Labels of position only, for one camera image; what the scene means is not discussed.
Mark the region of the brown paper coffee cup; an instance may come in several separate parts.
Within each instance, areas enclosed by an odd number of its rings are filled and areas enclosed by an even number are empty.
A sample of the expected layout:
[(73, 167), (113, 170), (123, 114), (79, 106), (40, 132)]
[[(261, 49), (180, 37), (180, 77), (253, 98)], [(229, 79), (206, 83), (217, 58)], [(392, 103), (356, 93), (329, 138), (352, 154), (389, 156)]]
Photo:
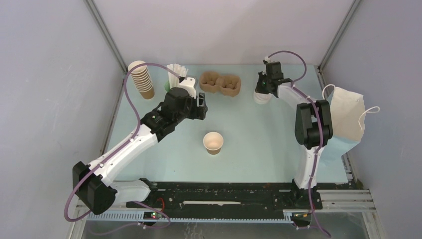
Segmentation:
[(203, 145), (210, 155), (218, 154), (223, 143), (223, 137), (218, 132), (209, 132), (203, 137)]

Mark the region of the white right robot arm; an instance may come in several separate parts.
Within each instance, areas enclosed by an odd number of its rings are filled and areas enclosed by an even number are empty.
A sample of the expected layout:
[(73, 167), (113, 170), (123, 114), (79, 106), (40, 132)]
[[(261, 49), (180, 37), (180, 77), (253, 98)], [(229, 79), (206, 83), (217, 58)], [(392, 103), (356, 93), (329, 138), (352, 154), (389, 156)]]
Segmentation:
[(288, 103), (296, 112), (294, 133), (304, 154), (293, 179), (289, 200), (295, 208), (302, 208), (316, 190), (319, 159), (333, 136), (330, 105), (327, 100), (315, 100), (306, 95), (293, 80), (285, 78), (280, 62), (263, 62), (265, 71), (258, 73), (253, 93), (255, 102), (263, 105), (276, 97)]

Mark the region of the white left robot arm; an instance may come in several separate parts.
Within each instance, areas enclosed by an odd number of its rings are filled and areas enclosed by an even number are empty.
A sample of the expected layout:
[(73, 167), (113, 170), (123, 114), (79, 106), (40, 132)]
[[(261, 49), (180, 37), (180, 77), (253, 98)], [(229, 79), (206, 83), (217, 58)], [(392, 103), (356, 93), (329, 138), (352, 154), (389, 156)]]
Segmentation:
[(183, 120), (204, 120), (207, 110), (204, 93), (192, 97), (183, 88), (172, 88), (164, 101), (141, 118), (134, 131), (112, 150), (89, 164), (80, 161), (73, 166), (75, 195), (95, 215), (123, 202), (139, 201), (145, 207), (154, 206), (157, 193), (151, 190), (149, 181), (116, 182), (117, 175), (142, 152), (172, 133)]

